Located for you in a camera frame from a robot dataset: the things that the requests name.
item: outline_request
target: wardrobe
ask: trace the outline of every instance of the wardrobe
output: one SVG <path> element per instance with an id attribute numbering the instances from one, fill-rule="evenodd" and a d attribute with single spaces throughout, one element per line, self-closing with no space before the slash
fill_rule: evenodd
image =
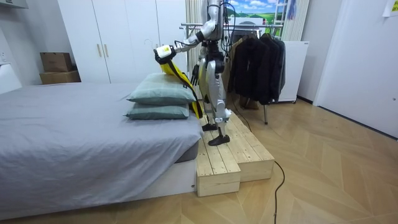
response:
<path id="1" fill-rule="evenodd" d="M 182 40 L 185 0 L 58 0 L 82 82 L 139 83 L 161 72 L 154 49 Z M 176 66 L 187 72 L 186 54 Z"/>

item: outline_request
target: pillow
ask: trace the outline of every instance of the pillow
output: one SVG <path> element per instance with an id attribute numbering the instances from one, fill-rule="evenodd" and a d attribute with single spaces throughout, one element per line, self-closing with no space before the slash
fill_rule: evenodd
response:
<path id="1" fill-rule="evenodd" d="M 185 105 L 196 101 L 191 89 L 166 73 L 148 75 L 127 100 L 147 105 Z"/>
<path id="2" fill-rule="evenodd" d="M 125 115 L 130 119 L 187 119 L 188 105 L 143 105 L 135 103 Z"/>

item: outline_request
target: wooden platform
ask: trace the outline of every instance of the wooden platform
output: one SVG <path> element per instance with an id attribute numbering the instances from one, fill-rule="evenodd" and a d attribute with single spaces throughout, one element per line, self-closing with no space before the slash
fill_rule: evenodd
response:
<path id="1" fill-rule="evenodd" d="M 231 141 L 209 146 L 217 131 L 205 132 L 197 157 L 198 196 L 237 192 L 240 182 L 268 179 L 274 166 L 273 156 L 233 113 L 226 133 Z"/>

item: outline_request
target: mattress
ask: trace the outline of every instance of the mattress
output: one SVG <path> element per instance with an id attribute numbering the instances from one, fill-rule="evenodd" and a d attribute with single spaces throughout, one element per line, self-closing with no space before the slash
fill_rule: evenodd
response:
<path id="1" fill-rule="evenodd" d="M 0 95 L 0 220 L 125 202 L 194 159 L 195 115 L 129 120 L 135 87 L 69 83 Z"/>

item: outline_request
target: clothes rack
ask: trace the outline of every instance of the clothes rack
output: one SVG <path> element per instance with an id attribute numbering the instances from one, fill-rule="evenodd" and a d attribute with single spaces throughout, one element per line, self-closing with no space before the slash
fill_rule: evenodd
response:
<path id="1" fill-rule="evenodd" d="M 190 31 L 192 30 L 200 30 L 203 24 L 199 23 L 181 23 L 180 29 L 185 29 L 185 35 L 187 38 L 190 35 Z M 272 35 L 276 35 L 278 29 L 283 28 L 283 25 L 256 25 L 256 24 L 236 24 L 236 25 L 229 25 L 224 24 L 224 30 L 232 31 L 249 31 L 249 32 L 256 32 L 257 37 L 261 37 L 261 30 L 259 28 L 271 28 Z M 187 52 L 187 61 L 189 62 L 189 51 Z M 190 71 L 189 63 L 187 63 L 187 71 Z M 268 124 L 268 114 L 267 114 L 267 107 L 268 105 L 264 105 L 264 123 Z"/>

